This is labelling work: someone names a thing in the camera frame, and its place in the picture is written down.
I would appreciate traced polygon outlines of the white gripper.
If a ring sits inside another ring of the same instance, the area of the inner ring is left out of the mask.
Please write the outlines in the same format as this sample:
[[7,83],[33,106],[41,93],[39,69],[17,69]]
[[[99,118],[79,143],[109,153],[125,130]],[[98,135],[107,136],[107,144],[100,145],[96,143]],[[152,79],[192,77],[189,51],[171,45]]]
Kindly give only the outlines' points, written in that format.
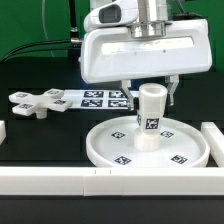
[[134,39],[126,27],[96,29],[81,48],[81,75],[87,83],[121,81],[127,106],[134,109],[133,79],[167,76],[168,105],[174,105],[179,74],[204,72],[212,65],[208,23],[174,21],[166,35]]

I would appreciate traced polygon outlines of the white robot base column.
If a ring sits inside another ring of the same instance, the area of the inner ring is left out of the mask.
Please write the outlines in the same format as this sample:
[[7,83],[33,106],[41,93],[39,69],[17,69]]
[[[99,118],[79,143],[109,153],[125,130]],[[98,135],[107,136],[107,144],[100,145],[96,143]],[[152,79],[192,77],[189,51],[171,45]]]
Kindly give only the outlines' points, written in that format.
[[[89,0],[89,3],[90,3],[90,12],[91,12],[91,11],[93,11],[96,8],[97,0]],[[88,32],[86,32],[84,34],[84,36],[83,36],[84,40],[86,39],[87,35],[88,35]]]

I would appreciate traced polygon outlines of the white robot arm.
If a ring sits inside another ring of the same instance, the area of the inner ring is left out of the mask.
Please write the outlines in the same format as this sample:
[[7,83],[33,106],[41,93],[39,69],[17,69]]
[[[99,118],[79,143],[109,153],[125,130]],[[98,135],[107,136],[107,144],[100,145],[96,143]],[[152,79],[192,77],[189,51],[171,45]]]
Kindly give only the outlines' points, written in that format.
[[193,13],[172,18],[168,0],[115,0],[92,10],[84,29],[83,80],[119,81],[132,110],[137,105],[130,80],[165,76],[173,93],[181,74],[212,65],[207,20]]

